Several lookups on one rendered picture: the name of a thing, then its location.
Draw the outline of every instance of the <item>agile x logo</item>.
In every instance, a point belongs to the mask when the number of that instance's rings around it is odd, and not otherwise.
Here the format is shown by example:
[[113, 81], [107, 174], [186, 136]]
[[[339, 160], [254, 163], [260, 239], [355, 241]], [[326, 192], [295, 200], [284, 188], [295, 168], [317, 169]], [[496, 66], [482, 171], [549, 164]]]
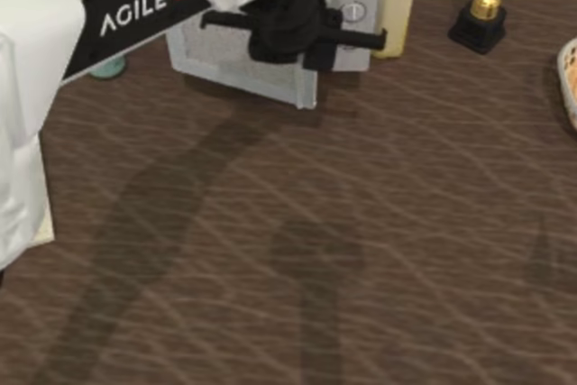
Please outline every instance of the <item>agile x logo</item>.
[[169, 5], [169, 0], [132, 0], [120, 6], [115, 13], [105, 15], [100, 27], [100, 38], [119, 28], [126, 27], [144, 17], [157, 13]]

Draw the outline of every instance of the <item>trophy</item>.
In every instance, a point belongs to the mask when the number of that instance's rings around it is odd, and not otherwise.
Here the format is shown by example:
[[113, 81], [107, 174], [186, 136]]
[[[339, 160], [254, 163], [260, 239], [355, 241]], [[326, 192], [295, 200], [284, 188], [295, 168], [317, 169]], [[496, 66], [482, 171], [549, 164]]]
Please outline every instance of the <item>trophy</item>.
[[472, 0], [459, 13], [449, 38], [480, 54], [487, 54], [505, 36], [507, 11], [501, 0]]

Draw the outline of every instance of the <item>green object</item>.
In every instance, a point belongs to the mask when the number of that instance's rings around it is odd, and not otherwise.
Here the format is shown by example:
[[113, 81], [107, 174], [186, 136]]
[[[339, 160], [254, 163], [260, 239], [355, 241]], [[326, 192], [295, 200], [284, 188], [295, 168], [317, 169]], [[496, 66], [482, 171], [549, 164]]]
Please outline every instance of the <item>green object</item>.
[[90, 75], [101, 80], [117, 78], [126, 70], [126, 58], [119, 56], [90, 71]]

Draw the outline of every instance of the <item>white tray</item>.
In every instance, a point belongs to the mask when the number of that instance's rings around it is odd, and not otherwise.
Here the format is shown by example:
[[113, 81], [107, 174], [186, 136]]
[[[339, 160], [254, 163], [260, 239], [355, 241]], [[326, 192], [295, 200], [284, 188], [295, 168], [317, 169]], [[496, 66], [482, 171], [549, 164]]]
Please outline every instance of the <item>white tray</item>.
[[577, 130], [577, 38], [567, 42], [559, 51], [557, 71], [565, 110], [573, 128]]

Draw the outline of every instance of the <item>dial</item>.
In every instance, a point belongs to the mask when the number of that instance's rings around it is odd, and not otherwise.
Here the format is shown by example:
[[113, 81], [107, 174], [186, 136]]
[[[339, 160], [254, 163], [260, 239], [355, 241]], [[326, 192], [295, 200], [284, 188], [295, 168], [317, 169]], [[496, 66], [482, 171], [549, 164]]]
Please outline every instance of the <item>dial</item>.
[[358, 23], [367, 15], [367, 7], [361, 2], [351, 2], [341, 8], [343, 19], [347, 23]]

